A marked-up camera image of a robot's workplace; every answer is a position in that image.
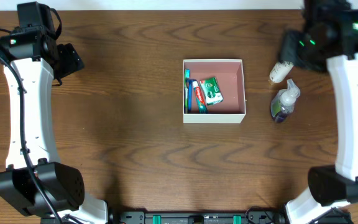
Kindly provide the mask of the blue disposable razor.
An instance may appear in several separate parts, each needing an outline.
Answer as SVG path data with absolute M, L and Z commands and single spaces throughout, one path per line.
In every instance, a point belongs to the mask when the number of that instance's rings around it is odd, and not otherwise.
M 186 79 L 188 84 L 188 93 L 187 93 L 187 112 L 191 113 L 192 109 L 192 92 L 193 92 L 193 82 L 195 79 Z

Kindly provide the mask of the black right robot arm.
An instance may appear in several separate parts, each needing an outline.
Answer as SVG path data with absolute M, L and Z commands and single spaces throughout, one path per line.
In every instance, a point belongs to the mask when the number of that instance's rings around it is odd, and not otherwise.
M 305 1 L 303 30 L 288 30 L 278 59 L 328 72 L 335 94 L 338 150 L 333 165 L 312 167 L 308 187 L 278 223 L 350 223 L 358 202 L 358 9 L 347 1 Z

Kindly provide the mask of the green white toothbrush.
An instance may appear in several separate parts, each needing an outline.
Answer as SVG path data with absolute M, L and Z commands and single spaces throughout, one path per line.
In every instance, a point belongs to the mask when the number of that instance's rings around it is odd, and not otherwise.
M 188 112 L 188 85 L 187 85 L 187 79 L 190 78 L 190 69 L 185 69 L 184 72 L 184 112 Z

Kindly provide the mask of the white leaf-print lotion tube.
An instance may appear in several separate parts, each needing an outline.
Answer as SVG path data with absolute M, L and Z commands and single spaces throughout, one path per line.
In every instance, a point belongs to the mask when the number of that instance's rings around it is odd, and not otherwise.
M 277 62 L 269 74 L 269 82 L 274 85 L 280 83 L 289 74 L 294 64 L 291 62 Z

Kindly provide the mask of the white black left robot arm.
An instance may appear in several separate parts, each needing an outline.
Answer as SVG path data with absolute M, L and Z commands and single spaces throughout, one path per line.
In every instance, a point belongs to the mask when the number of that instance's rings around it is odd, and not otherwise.
M 55 144 L 51 92 L 84 67 L 71 44 L 58 44 L 62 21 L 38 2 L 17 6 L 19 25 L 0 38 L 9 86 L 11 137 L 0 197 L 42 223 L 107 223 L 107 203 L 85 191 L 76 168 L 61 163 Z

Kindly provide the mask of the red green toothpaste tube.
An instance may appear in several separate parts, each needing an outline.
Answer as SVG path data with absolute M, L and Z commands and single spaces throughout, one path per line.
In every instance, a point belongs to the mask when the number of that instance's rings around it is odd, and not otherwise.
M 193 85 L 193 90 L 194 90 L 195 96 L 196 96 L 198 111 L 200 114 L 206 114 L 208 112 L 208 109 L 206 107 L 206 103 L 203 98 L 201 87 L 199 86 L 199 84 L 196 80 L 194 80 L 192 82 L 192 85 Z

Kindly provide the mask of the green soap bar packet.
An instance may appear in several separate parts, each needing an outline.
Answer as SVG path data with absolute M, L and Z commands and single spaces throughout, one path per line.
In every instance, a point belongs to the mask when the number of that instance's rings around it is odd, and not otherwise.
M 201 80 L 200 86 L 207 105 L 215 105 L 223 101 L 224 98 L 216 77 Z

